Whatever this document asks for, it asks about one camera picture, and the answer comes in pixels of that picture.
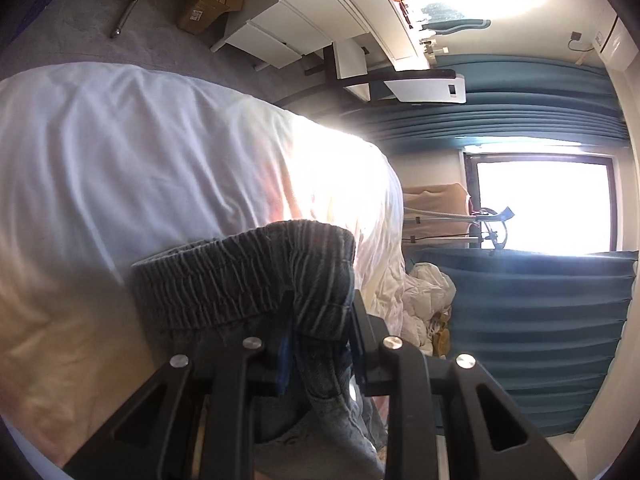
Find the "upper teal curtain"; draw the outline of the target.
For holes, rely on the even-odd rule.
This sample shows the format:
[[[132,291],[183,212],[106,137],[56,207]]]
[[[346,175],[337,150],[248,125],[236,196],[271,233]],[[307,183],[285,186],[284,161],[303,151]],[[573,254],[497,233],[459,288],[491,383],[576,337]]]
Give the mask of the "upper teal curtain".
[[[548,58],[451,55],[463,104],[378,104],[342,116],[344,129],[389,155],[453,150],[511,138],[627,146],[620,102],[602,68]]]

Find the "cream clothes pile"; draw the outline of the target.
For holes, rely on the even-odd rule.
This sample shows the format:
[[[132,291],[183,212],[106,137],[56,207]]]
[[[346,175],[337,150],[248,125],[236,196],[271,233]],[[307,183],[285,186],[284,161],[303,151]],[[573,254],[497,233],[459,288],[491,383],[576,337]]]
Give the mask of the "cream clothes pile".
[[[402,294],[402,339],[433,356],[431,319],[438,312],[449,312],[456,296],[452,279],[429,262],[416,263],[405,280]]]

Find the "tan cardboard box by window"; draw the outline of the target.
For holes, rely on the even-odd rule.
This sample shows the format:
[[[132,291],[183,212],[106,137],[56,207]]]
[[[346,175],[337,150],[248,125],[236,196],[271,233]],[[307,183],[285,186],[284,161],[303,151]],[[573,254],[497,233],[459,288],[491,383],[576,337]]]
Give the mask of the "tan cardboard box by window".
[[[445,238],[456,242],[469,234],[465,221],[435,220],[436,214],[468,216],[470,196],[460,183],[404,188],[404,226],[402,244],[441,245]]]

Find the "white drawer cabinet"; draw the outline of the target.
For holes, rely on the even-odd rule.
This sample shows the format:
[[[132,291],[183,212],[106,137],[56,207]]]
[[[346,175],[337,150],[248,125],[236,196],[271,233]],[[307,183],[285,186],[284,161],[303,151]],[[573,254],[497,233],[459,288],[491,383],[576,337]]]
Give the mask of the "white drawer cabinet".
[[[371,35],[395,70],[426,70],[398,0],[244,0],[210,50],[240,49],[282,68],[331,44]]]

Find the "white wall air conditioner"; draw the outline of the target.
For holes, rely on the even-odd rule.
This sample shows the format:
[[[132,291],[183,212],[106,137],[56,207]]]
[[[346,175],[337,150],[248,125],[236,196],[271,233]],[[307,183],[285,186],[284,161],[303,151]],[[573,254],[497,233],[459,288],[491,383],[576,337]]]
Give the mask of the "white wall air conditioner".
[[[616,72],[624,72],[639,54],[639,49],[618,16],[598,27],[593,47],[603,64]]]

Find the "white air purifier unit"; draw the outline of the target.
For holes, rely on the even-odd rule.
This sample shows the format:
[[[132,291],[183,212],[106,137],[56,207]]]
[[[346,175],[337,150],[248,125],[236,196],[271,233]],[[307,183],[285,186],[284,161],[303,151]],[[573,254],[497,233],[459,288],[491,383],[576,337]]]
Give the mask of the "white air purifier unit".
[[[384,84],[399,102],[445,104],[466,102],[465,79],[458,74],[455,74],[454,78],[386,80]]]

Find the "grey denim jeans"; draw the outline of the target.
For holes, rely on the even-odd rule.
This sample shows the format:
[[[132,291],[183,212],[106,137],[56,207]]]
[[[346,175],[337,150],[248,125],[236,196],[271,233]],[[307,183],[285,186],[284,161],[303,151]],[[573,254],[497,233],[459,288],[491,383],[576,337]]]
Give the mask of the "grey denim jeans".
[[[284,390],[255,403],[254,461],[273,479],[379,479],[386,432],[352,386],[352,233],[281,221],[140,260],[130,290],[153,341],[168,353],[265,337],[288,312],[292,363]]]

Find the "white pink bed sheet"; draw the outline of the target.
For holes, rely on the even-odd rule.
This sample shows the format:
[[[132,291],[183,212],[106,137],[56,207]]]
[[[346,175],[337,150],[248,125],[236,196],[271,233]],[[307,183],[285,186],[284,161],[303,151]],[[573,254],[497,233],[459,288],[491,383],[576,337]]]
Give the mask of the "white pink bed sheet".
[[[292,292],[257,469],[382,478],[346,330],[355,292],[400,327],[403,209],[375,145],[218,84],[106,63],[5,79],[2,417],[65,465],[172,356],[216,358]]]

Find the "teal curtain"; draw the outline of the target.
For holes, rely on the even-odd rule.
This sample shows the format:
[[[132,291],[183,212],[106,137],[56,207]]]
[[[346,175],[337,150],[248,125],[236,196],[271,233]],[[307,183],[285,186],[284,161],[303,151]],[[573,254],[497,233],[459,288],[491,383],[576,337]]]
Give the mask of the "teal curtain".
[[[554,256],[515,250],[412,248],[456,286],[451,354],[469,353],[546,437],[575,431],[622,338],[636,252]]]
[[[453,150],[511,138],[627,146],[620,102],[602,68],[548,58],[451,55],[463,104],[378,104],[342,116],[344,129],[389,155]]]

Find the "mustard yellow garment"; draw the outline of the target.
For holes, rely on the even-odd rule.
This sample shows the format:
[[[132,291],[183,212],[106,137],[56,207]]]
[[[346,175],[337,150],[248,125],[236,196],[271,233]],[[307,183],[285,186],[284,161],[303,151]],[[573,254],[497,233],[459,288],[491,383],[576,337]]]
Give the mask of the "mustard yellow garment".
[[[431,319],[433,356],[446,358],[450,350],[449,312],[438,312]]]

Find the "lower teal curtain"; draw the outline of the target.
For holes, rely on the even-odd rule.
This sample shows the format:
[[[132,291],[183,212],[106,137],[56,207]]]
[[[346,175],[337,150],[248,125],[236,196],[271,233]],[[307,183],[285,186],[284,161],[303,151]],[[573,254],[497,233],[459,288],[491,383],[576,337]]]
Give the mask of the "lower teal curtain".
[[[451,354],[469,353],[546,437],[575,431],[622,338],[636,252],[554,256],[515,250],[412,248],[456,286]]]

